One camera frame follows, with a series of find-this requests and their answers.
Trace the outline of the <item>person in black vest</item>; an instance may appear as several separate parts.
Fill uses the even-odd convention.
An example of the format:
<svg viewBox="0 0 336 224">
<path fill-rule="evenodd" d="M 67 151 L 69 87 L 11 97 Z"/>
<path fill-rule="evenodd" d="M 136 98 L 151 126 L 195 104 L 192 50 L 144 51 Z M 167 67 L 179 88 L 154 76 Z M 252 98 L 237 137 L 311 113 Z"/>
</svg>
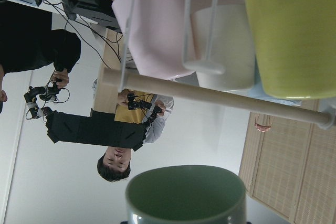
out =
<svg viewBox="0 0 336 224">
<path fill-rule="evenodd" d="M 97 161 L 99 175 L 108 182 L 128 178 L 131 171 L 132 151 L 143 144 L 157 141 L 171 115 L 174 99 L 161 94 L 124 89 L 119 92 L 112 129 L 117 132 L 110 139 L 96 140 L 107 149 Z"/>
</svg>

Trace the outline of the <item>pink cup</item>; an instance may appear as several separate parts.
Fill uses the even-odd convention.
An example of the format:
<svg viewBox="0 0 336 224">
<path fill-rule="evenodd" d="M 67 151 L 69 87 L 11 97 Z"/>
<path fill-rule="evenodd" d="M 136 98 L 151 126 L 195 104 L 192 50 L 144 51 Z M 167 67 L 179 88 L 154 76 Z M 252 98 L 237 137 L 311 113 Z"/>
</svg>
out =
<svg viewBox="0 0 336 224">
<path fill-rule="evenodd" d="M 139 74 L 172 80 L 193 73 L 182 64 L 184 1 L 113 1 L 112 9 L 123 33 L 134 4 L 128 47 Z"/>
</svg>

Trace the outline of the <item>green cup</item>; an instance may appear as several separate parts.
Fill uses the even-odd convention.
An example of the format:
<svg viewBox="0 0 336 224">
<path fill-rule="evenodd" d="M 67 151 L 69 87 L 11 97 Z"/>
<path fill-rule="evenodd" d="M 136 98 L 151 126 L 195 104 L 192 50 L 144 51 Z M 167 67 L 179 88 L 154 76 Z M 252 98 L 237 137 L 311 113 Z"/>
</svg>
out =
<svg viewBox="0 0 336 224">
<path fill-rule="evenodd" d="M 129 223 L 246 223 L 246 189 L 224 168 L 181 165 L 152 169 L 128 183 Z"/>
</svg>

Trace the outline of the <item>person in black shirt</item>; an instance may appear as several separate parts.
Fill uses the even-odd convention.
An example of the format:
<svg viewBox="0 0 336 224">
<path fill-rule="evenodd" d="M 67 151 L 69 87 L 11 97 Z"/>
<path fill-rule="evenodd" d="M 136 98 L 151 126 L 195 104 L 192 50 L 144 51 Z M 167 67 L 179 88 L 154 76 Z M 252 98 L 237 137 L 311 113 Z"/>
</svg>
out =
<svg viewBox="0 0 336 224">
<path fill-rule="evenodd" d="M 81 40 L 65 29 L 51 28 L 52 14 L 26 5 L 1 1 L 1 77 L 53 64 L 52 81 L 69 83 L 80 59 Z"/>
</svg>

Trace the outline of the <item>cream white cup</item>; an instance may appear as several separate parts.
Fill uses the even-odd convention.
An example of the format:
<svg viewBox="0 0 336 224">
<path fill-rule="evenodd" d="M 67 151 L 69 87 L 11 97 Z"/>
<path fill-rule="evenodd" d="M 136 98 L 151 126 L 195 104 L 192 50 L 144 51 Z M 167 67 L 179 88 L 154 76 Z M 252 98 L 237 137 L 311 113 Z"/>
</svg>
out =
<svg viewBox="0 0 336 224">
<path fill-rule="evenodd" d="M 244 4 L 216 9 L 211 61 L 224 67 L 223 74 L 197 71 L 200 87 L 233 92 L 254 85 L 255 50 Z"/>
</svg>

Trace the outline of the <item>yellow cup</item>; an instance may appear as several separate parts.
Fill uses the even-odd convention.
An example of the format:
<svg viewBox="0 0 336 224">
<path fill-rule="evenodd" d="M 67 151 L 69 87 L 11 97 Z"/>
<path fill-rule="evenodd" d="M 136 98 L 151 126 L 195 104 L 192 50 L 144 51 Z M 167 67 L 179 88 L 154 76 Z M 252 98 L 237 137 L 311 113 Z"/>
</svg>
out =
<svg viewBox="0 0 336 224">
<path fill-rule="evenodd" d="M 245 0 L 264 91 L 335 96 L 335 0 Z"/>
</svg>

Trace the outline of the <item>light blue cup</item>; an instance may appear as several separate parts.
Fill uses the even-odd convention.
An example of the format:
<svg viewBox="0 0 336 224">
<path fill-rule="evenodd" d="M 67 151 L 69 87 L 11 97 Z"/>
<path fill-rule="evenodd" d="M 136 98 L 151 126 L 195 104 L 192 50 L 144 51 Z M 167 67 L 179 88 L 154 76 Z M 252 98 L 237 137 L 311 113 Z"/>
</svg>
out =
<svg viewBox="0 0 336 224">
<path fill-rule="evenodd" d="M 255 85 L 250 89 L 229 91 L 229 93 L 243 95 L 243 96 L 258 99 L 258 100 L 264 100 L 264 101 L 279 103 L 279 104 L 288 105 L 288 106 L 302 106 L 301 100 L 289 100 L 289 99 L 275 98 L 270 95 L 267 95 L 264 92 L 264 89 L 262 87 L 260 76 L 255 77 L 254 84 Z"/>
</svg>

